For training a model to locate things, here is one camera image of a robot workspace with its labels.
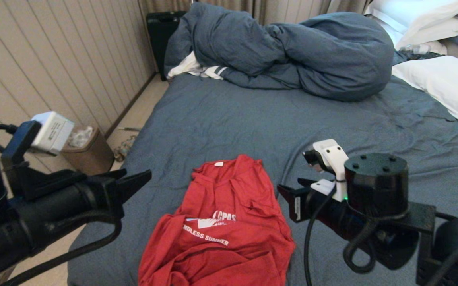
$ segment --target crumpled comforter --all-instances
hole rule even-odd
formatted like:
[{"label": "crumpled comforter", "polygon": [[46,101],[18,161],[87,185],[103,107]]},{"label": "crumpled comforter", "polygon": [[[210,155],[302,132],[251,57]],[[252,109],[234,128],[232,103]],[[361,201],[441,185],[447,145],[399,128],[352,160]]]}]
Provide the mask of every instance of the crumpled comforter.
[{"label": "crumpled comforter", "polygon": [[247,12],[195,2],[169,39],[165,73],[192,51],[204,67],[227,67],[219,76],[240,87],[360,101],[390,80],[394,48],[382,27],[357,13],[261,26]]}]

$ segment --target plastic bottle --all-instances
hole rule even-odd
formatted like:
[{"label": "plastic bottle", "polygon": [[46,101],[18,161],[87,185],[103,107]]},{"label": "plastic bottle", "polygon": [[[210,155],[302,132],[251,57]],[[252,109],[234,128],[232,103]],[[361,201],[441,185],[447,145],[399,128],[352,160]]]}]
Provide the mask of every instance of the plastic bottle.
[{"label": "plastic bottle", "polygon": [[400,51],[410,51],[413,54],[427,54],[431,51],[431,46],[429,45],[407,45],[405,47],[401,47]]}]

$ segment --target baseboard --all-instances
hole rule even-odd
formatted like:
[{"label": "baseboard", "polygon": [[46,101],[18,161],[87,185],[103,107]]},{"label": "baseboard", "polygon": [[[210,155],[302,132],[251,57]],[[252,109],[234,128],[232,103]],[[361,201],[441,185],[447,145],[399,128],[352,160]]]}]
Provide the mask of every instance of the baseboard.
[{"label": "baseboard", "polygon": [[139,91],[137,92],[136,95],[134,95],[134,97],[132,98],[132,100],[130,101],[130,103],[127,105],[127,107],[125,107],[125,109],[123,110],[123,112],[120,114],[120,116],[118,116],[118,119],[116,119],[116,121],[114,121],[114,123],[111,125],[111,127],[109,127],[109,129],[107,129],[107,132],[104,134],[104,137],[105,139],[109,138],[109,136],[114,132],[114,130],[116,129],[116,127],[120,124],[120,122],[123,120],[123,118],[125,117],[125,115],[128,113],[128,111],[132,108],[132,106],[134,105],[135,101],[139,98],[139,96],[142,94],[142,92],[144,91],[144,89],[146,89],[146,87],[148,87],[148,85],[151,83],[151,81],[153,80],[153,78],[157,75],[157,72],[154,72],[153,74],[151,74],[151,76],[148,78],[148,80],[144,83],[144,85],[139,89]]}]

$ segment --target gray bed sheet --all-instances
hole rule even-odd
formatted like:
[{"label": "gray bed sheet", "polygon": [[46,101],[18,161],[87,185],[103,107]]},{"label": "gray bed sheet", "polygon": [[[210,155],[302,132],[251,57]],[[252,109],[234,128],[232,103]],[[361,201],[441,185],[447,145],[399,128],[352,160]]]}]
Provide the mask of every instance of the gray bed sheet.
[{"label": "gray bed sheet", "polygon": [[[404,158],[409,163],[409,199],[458,216],[458,121],[402,80],[392,77],[379,94],[347,103],[297,89],[244,89],[181,75],[156,105],[124,164],[129,174],[151,169],[153,179],[125,204],[116,241],[69,262],[69,285],[136,285],[147,240],[158,219],[180,205],[193,168],[248,154],[262,159],[275,185],[299,187],[297,177],[327,178],[301,157],[311,143],[327,138],[335,139],[349,157],[389,152]],[[290,221],[287,203],[280,196],[278,201],[296,241],[287,285],[304,285],[307,222]],[[111,230],[102,223],[89,224],[72,248]],[[396,271],[377,264],[373,272],[359,275],[342,259],[345,244],[327,226],[314,225],[310,257],[315,285],[415,285],[416,255]]]}]

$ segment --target black suitcase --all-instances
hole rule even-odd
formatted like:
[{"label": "black suitcase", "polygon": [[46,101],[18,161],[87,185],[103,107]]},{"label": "black suitcase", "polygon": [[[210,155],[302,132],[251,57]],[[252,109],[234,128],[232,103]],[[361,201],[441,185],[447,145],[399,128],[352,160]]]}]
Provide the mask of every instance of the black suitcase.
[{"label": "black suitcase", "polygon": [[164,57],[167,41],[180,24],[180,18],[185,11],[149,13],[146,16],[147,32],[151,41],[151,49],[155,57],[162,81],[166,80],[164,74]]}]

